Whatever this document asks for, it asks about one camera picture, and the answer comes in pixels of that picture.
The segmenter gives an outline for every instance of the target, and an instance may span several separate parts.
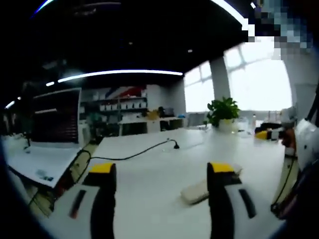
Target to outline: potted plant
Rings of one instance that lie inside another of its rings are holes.
[[[211,104],[207,104],[207,107],[210,110],[207,114],[209,123],[222,131],[233,131],[235,119],[239,117],[240,112],[233,98],[223,97],[221,101],[213,100]]]

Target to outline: yellow object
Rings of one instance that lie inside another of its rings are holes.
[[[259,138],[259,139],[267,139],[267,133],[268,132],[266,130],[265,131],[261,131],[261,132],[255,134],[255,137]]]
[[[215,173],[234,172],[234,168],[227,163],[210,163]]]
[[[92,166],[90,173],[110,173],[113,163],[101,163]]]
[[[153,110],[151,112],[148,112],[147,116],[148,120],[157,120],[159,118],[159,114],[157,110]]]

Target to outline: window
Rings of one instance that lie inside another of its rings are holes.
[[[200,81],[199,67],[196,67],[185,74],[185,84],[190,85],[192,83]]]
[[[272,41],[246,42],[240,46],[245,63],[270,58],[274,53]]]
[[[202,79],[205,79],[211,76],[211,70],[210,70],[210,65],[208,61],[200,65],[200,73],[201,73]]]
[[[226,67],[232,68],[242,63],[238,48],[232,48],[225,53]]]
[[[213,80],[208,61],[185,74],[184,87],[186,112],[207,111],[207,104],[214,100]]]
[[[241,110],[280,111],[292,106],[292,93],[285,64],[271,60],[274,42],[271,39],[243,43],[225,52],[231,97]]]

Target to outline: wall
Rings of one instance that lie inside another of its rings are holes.
[[[210,69],[214,85],[214,95],[216,100],[230,97],[229,82],[224,58],[220,57],[210,61]]]
[[[161,89],[159,85],[147,85],[146,93],[148,108],[150,111],[157,110],[161,106]]]
[[[297,95],[297,88],[308,85],[316,88],[319,80],[319,62],[314,53],[294,52],[282,49],[281,58],[284,61],[289,76],[293,103],[301,101],[301,96]]]
[[[170,107],[174,109],[174,113],[176,116],[186,113],[185,90],[183,79],[169,86],[167,99],[170,103]]]
[[[175,115],[186,112],[183,80],[169,86],[147,85],[147,95],[149,110],[157,110],[163,106],[173,108]]]

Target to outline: cable plug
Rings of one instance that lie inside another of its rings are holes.
[[[179,145],[175,142],[174,149],[179,149]]]

